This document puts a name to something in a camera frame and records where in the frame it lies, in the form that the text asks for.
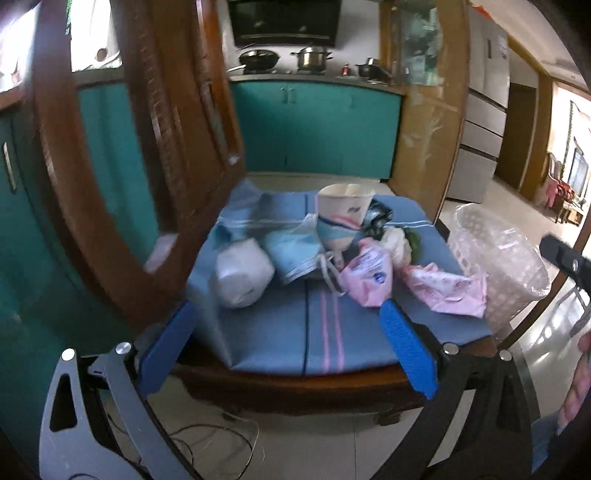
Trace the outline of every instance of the human hand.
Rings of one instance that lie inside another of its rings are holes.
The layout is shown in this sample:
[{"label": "human hand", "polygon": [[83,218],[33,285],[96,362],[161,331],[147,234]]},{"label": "human hand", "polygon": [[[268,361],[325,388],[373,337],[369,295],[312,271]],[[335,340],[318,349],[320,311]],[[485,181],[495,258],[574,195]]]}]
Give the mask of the human hand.
[{"label": "human hand", "polygon": [[577,416],[589,387],[591,387],[591,368],[589,368],[591,332],[587,332],[579,339],[579,350],[583,352],[583,355],[574,371],[573,382],[566,395],[566,400],[558,411],[558,427],[560,429],[565,428]]}]

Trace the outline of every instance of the table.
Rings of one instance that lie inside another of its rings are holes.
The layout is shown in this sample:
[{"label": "table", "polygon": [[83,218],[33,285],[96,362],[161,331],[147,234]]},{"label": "table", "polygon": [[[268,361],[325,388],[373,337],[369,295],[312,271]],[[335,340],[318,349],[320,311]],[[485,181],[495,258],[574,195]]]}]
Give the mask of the table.
[{"label": "table", "polygon": [[552,205],[552,210],[556,212],[554,223],[572,223],[579,226],[583,222],[584,212],[577,204],[568,200],[557,198]]}]

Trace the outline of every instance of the pink stripe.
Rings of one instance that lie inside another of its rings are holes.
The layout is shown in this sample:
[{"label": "pink stripe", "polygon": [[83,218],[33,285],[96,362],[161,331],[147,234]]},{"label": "pink stripe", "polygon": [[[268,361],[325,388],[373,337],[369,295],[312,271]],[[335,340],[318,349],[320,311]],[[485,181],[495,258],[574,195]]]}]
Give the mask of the pink stripe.
[{"label": "pink stripe", "polygon": [[345,349],[343,347],[343,334],[340,329],[339,297],[333,293],[333,314],[335,316],[336,350],[339,355],[339,373],[345,367]]},{"label": "pink stripe", "polygon": [[329,321],[326,316],[326,295],[324,290],[320,295],[320,311],[322,313],[322,336],[324,337],[324,374],[330,369],[330,351],[329,351]]}]

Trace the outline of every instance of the pot lid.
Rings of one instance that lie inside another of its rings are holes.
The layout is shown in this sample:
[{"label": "pot lid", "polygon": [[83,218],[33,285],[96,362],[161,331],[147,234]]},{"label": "pot lid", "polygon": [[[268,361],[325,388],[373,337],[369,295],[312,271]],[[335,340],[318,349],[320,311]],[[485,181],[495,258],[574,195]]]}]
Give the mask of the pot lid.
[{"label": "pot lid", "polygon": [[300,53],[323,53],[328,54],[329,52],[325,47],[306,47],[300,50]]}]

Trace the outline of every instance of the wooden table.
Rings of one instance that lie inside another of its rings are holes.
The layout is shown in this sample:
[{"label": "wooden table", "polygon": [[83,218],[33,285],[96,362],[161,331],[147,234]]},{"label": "wooden table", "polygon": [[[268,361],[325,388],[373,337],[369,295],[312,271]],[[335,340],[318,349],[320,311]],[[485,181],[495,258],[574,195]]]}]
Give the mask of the wooden table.
[{"label": "wooden table", "polygon": [[[225,410],[287,415],[370,411],[392,417],[425,402],[399,365],[315,377],[251,374],[228,370],[195,340],[191,342],[173,375],[192,397]],[[491,337],[472,342],[462,351],[478,356],[497,352]]]},{"label": "wooden table", "polygon": [[583,222],[584,212],[577,204],[569,202],[568,200],[557,198],[552,205],[552,210],[556,212],[556,220],[554,223],[573,223],[579,226]]}]

